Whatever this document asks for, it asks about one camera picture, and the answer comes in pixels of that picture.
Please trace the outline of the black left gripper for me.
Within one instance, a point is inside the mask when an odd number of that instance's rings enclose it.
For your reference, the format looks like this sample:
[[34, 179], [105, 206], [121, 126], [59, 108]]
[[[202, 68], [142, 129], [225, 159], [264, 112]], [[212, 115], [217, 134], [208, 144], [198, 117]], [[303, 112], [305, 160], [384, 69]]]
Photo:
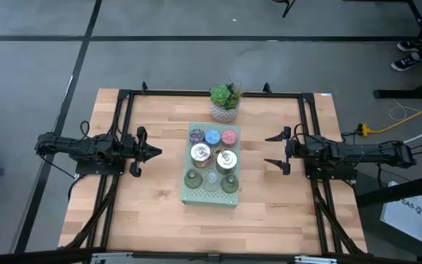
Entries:
[[133, 162], [130, 164], [129, 172], [134, 177], [141, 176], [140, 163], [159, 156], [162, 150], [158, 147], [146, 144], [147, 132], [144, 126], [137, 128], [136, 136], [127, 134], [123, 144], [123, 158], [132, 158]]

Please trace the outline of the copper sided tin candle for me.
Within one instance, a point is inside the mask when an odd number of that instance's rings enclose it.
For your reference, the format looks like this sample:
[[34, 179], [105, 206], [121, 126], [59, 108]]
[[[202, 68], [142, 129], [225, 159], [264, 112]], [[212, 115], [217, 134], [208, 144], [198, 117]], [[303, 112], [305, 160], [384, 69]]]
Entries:
[[190, 149], [192, 164], [199, 169], [203, 169], [212, 163], [211, 149], [205, 143], [194, 144]]

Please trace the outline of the green perforated metal shelf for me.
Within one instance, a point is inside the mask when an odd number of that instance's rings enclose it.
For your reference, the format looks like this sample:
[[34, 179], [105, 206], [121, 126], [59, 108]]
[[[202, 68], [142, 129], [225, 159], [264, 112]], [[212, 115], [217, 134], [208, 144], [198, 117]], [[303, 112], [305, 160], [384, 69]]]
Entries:
[[[215, 130], [219, 131], [220, 133], [222, 133], [225, 130], [233, 130], [237, 133], [237, 143], [233, 147], [225, 147], [225, 146], [222, 145], [222, 143], [220, 143], [216, 147], [212, 147], [212, 146], [209, 146], [204, 140], [202, 143], [205, 143], [211, 149], [212, 163], [209, 166], [207, 166], [203, 169], [196, 168], [192, 164], [191, 158], [190, 158], [190, 149], [193, 146], [193, 144], [191, 144], [188, 140], [189, 131], [193, 128], [202, 129], [205, 133], [208, 130], [211, 130], [211, 129], [215, 129]], [[239, 186], [239, 189], [233, 194], [227, 194], [226, 192], [224, 192], [221, 189], [221, 180], [226, 175], [220, 174], [218, 172], [218, 170], [216, 169], [217, 151], [219, 149], [232, 150], [237, 154], [237, 157], [238, 157], [237, 168], [233, 173], [230, 173], [230, 174], [234, 174], [234, 175], [237, 176], [240, 186]], [[188, 126], [186, 147], [185, 147], [185, 157], [184, 157], [184, 161], [183, 161], [181, 189], [180, 189], [180, 196], [181, 196], [182, 203], [185, 204], [185, 205], [209, 205], [209, 206], [221, 206], [221, 207], [228, 207], [228, 208], [237, 207], [237, 205], [239, 203], [239, 190], [240, 190], [240, 187], [241, 187], [241, 180], [240, 180], [240, 176], [239, 176], [240, 160], [241, 160], [241, 157], [240, 157], [240, 127], [239, 126], [237, 126], [237, 125], [216, 125], [216, 124], [212, 124], [212, 123], [192, 122]], [[207, 175], [210, 172], [214, 172], [217, 176], [219, 176], [220, 188], [217, 191], [214, 191], [214, 192], [207, 191], [203, 187], [203, 181], [202, 181], [201, 186], [196, 188], [196, 189], [188, 188], [184, 184], [184, 176], [189, 169], [196, 170], [197, 172], [199, 172], [201, 174], [202, 177], [204, 177], [205, 175]]]

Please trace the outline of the clear ribbed glass candle holder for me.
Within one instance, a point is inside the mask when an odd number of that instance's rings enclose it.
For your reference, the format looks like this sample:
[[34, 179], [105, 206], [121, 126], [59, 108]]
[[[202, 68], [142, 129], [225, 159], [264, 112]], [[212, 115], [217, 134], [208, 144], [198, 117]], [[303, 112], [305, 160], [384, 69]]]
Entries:
[[203, 187], [210, 192], [217, 191], [220, 188], [219, 176], [210, 172], [203, 177]]

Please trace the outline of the white printed box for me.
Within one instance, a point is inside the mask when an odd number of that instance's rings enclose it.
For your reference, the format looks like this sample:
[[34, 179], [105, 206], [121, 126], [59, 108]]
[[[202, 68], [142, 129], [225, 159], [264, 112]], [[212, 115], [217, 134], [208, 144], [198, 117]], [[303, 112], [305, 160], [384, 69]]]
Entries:
[[380, 221], [422, 242], [422, 196], [384, 203]]

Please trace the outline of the person's shoe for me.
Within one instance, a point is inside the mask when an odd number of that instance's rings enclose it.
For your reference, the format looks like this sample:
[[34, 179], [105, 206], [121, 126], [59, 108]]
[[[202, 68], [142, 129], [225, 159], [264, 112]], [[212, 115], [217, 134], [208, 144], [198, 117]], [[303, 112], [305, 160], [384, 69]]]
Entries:
[[415, 66], [421, 61], [422, 58], [420, 58], [417, 53], [412, 52], [406, 57], [393, 62], [390, 66], [395, 71], [403, 72], [405, 70], [409, 70], [411, 67]]
[[400, 51], [404, 51], [404, 52], [419, 51], [420, 49], [422, 49], [422, 40], [413, 39], [413, 40], [401, 41], [396, 46]]

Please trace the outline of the purple mosaic candle holder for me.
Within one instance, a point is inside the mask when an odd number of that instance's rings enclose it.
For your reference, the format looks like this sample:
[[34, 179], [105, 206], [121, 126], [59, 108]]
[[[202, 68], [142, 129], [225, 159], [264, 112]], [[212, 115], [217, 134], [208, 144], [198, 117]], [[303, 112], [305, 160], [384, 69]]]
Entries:
[[205, 132], [199, 128], [193, 128], [189, 131], [188, 140], [191, 144], [199, 144], [204, 141]]

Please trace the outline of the black desk leg frame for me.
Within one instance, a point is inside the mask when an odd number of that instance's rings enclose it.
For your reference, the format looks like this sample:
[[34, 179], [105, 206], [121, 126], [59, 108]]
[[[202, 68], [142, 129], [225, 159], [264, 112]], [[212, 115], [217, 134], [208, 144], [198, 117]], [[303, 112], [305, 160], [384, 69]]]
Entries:
[[[419, 27], [422, 27], [422, 15], [413, 0], [344, 0], [407, 3]], [[376, 99], [422, 99], [422, 85], [411, 90], [376, 89], [373, 91]]]

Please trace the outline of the silver metal bracket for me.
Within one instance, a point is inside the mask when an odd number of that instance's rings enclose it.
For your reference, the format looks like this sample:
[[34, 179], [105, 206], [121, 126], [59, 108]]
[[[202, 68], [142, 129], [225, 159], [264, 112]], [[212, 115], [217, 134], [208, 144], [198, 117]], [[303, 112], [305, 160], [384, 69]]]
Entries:
[[89, 264], [108, 264], [111, 261], [131, 259], [133, 254], [131, 252], [104, 252], [95, 253], [92, 255]]
[[338, 264], [337, 259], [326, 257], [295, 256], [295, 264]]

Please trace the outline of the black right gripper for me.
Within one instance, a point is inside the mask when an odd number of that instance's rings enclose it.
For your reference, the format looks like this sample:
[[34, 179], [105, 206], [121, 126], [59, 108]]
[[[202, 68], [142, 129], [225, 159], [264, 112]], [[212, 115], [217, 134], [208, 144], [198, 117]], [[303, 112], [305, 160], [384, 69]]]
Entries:
[[296, 139], [291, 139], [291, 128], [285, 126], [283, 131], [276, 136], [265, 139], [266, 142], [282, 142], [284, 141], [284, 161], [265, 158], [264, 160], [270, 164], [282, 169], [283, 175], [289, 175], [291, 171], [290, 158], [304, 158], [306, 156], [305, 145]]

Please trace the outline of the succulent in patterned pot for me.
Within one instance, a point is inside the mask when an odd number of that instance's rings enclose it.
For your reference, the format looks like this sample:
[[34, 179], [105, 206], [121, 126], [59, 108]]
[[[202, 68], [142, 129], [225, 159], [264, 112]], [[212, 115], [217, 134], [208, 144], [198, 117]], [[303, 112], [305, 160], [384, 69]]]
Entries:
[[228, 123], [236, 119], [243, 93], [233, 82], [210, 89], [211, 114], [218, 121]]

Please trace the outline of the blue mosaic candle holder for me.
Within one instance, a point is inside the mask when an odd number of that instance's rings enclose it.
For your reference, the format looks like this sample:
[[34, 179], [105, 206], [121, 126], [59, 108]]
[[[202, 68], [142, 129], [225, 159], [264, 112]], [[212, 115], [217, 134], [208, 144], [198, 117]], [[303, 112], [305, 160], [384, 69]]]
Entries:
[[215, 129], [208, 130], [204, 140], [209, 146], [216, 147], [221, 143], [221, 133]]

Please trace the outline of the silver tin candle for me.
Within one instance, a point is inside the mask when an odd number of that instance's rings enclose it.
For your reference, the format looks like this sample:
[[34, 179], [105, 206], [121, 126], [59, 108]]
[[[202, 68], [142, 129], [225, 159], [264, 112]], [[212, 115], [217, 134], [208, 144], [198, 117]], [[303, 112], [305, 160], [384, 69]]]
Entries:
[[216, 169], [222, 175], [233, 173], [238, 164], [237, 154], [232, 150], [219, 149], [217, 151]]

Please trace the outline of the green ribbed glass candle holder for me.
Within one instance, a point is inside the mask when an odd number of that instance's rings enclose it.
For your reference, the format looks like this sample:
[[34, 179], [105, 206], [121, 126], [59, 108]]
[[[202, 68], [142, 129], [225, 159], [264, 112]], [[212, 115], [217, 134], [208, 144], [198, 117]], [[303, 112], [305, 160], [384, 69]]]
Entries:
[[227, 194], [233, 194], [239, 189], [239, 180], [236, 175], [228, 174], [221, 180], [221, 189]]
[[203, 177], [194, 169], [189, 169], [184, 176], [184, 184], [190, 189], [196, 189], [201, 186]]

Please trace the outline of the pink mosaic candle holder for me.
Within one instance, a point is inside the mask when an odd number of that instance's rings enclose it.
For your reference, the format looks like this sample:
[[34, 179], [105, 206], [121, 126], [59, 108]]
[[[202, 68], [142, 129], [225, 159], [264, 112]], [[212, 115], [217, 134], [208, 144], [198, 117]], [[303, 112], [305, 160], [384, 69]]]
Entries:
[[221, 133], [221, 143], [225, 147], [233, 147], [237, 143], [237, 133], [233, 130], [225, 130]]

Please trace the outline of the black aluminium table frame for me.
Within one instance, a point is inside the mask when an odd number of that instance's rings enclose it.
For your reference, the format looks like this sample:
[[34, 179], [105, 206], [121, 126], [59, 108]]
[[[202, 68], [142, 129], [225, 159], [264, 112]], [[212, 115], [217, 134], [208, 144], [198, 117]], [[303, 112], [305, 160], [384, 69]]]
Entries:
[[148, 89], [133, 100], [130, 131], [144, 126], [148, 142], [163, 152], [142, 165], [142, 175], [123, 175], [107, 247], [131, 252], [319, 254], [311, 184], [302, 161], [284, 176], [264, 159], [280, 159], [284, 146], [265, 139], [317, 116], [310, 133], [334, 141], [340, 129], [333, 98], [316, 94], [304, 107], [291, 94], [245, 98], [241, 129], [241, 187], [235, 208], [185, 205], [180, 188], [187, 129], [212, 122], [207, 92]]

